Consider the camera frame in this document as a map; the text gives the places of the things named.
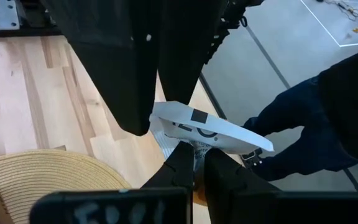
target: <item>wooden floor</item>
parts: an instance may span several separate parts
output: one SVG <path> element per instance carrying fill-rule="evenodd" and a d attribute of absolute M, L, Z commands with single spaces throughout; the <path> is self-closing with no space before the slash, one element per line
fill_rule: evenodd
<path fill-rule="evenodd" d="M 164 100 L 159 82 L 156 100 Z M 215 113 L 200 84 L 190 105 Z M 0 39 L 0 155 L 31 149 L 94 156 L 134 188 L 164 161 L 151 133 L 119 128 L 64 37 Z M 195 223 L 209 223 L 205 207 L 195 205 Z"/>

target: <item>black fabric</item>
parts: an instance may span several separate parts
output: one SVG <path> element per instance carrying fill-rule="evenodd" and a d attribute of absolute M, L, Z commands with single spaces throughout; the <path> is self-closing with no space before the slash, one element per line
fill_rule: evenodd
<path fill-rule="evenodd" d="M 358 159 L 358 54 L 321 72 L 319 94 L 345 150 Z"/>
<path fill-rule="evenodd" d="M 189 103 L 226 0 L 41 0 L 118 125 L 143 135 L 157 69 L 167 100 Z"/>

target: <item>metal bracket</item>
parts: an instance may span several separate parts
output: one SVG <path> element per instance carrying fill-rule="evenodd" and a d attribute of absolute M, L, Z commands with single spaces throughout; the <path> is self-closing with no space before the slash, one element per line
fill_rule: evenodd
<path fill-rule="evenodd" d="M 0 30 L 20 29 L 14 0 L 0 0 Z"/>

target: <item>straw hat brim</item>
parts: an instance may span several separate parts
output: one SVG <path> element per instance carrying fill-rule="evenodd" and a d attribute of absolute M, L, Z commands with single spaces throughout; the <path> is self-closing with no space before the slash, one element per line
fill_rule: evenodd
<path fill-rule="evenodd" d="M 128 188 L 115 170 L 90 156 L 53 149 L 0 156 L 0 194 L 14 223 L 28 223 L 31 206 L 54 191 Z"/>

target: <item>gray floor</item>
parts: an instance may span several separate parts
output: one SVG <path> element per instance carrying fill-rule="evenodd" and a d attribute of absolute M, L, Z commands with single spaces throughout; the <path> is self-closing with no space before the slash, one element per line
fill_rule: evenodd
<path fill-rule="evenodd" d="M 246 16 L 249 28 L 231 31 L 203 69 L 228 120 L 236 124 L 256 116 L 280 92 L 358 52 L 358 46 L 338 46 L 300 0 L 266 0 Z M 277 153 L 300 131 L 268 138 Z M 358 181 L 358 167 L 351 171 Z M 274 184 L 284 190 L 355 191 L 343 171 L 294 174 Z"/>

